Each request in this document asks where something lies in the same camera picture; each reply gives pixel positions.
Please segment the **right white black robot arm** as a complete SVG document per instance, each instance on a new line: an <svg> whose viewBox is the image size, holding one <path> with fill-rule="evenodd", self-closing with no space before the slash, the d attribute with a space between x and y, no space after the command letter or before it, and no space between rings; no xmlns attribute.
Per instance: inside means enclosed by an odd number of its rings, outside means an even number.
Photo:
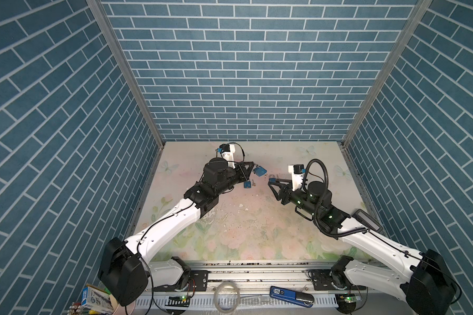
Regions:
<svg viewBox="0 0 473 315"><path fill-rule="evenodd" d="M434 250L421 252L390 240L364 210L349 214L332 204L331 191L314 181L272 178L268 182L276 200L291 203L295 212L312 222L322 235L340 240L382 263L369 265L348 255L332 266L332 285L339 290L371 288L406 302L416 314L445 314L462 297L462 289L444 258Z"/></svg>

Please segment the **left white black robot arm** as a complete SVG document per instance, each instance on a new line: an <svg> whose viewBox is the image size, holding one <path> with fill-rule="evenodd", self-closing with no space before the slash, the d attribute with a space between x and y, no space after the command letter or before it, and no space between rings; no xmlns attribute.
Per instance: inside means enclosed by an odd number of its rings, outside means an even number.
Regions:
<svg viewBox="0 0 473 315"><path fill-rule="evenodd" d="M105 245L97 276L121 306L133 303L148 285L185 286L190 268L179 259L162 262L156 270L151 270L149 262L182 230L212 210L220 195L248 181L255 166L252 161L212 158L200 180L165 215L127 239L115 237Z"/></svg>

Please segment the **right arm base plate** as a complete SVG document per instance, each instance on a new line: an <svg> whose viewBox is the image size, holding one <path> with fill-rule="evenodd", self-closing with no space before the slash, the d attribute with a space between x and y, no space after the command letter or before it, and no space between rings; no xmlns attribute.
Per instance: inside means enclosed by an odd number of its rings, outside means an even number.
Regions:
<svg viewBox="0 0 473 315"><path fill-rule="evenodd" d="M328 269L310 269L306 272L316 291L366 290L365 286L353 285L342 272Z"/></svg>

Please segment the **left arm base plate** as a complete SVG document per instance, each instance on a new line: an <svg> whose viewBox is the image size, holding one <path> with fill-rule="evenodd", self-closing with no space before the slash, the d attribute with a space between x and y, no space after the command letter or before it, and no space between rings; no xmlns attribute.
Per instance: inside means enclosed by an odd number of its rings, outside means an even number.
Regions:
<svg viewBox="0 0 473 315"><path fill-rule="evenodd" d="M154 288L155 292L174 292L182 291L187 287L188 284L194 286L190 288L191 291L194 290L195 293L205 292L208 286L208 270L192 270L190 271L189 277L184 276L174 285L162 285L156 286Z"/></svg>

